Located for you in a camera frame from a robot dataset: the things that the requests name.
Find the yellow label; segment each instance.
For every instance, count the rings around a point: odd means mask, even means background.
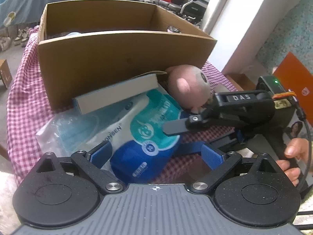
[[[287,99],[275,100],[274,103],[277,110],[291,107],[291,103]]]

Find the gray floor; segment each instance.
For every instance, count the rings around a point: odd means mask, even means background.
[[[13,79],[15,78],[18,67],[21,63],[24,48],[11,45],[6,51],[0,52],[0,59],[6,59],[10,68]],[[9,89],[7,90],[2,81],[0,81],[0,143],[7,148],[7,97]],[[12,172],[10,162],[0,156],[0,171]]]

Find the gray ribbed surface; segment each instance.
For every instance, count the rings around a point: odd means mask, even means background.
[[[223,217],[209,198],[187,192],[183,185],[131,184],[121,194],[108,195],[99,208],[79,224],[58,230],[22,226],[14,235],[297,235],[287,224],[253,229]]]

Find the plush toy eye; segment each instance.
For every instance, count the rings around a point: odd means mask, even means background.
[[[203,73],[201,73],[201,77],[202,77],[202,79],[203,79],[203,81],[204,81],[205,83],[208,82],[207,79],[206,79],[206,77],[205,77],[205,75],[204,75]]]

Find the plush toy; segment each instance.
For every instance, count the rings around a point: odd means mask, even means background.
[[[198,114],[201,106],[211,99],[211,86],[202,70],[192,65],[172,66],[166,69],[168,93],[184,108]]]

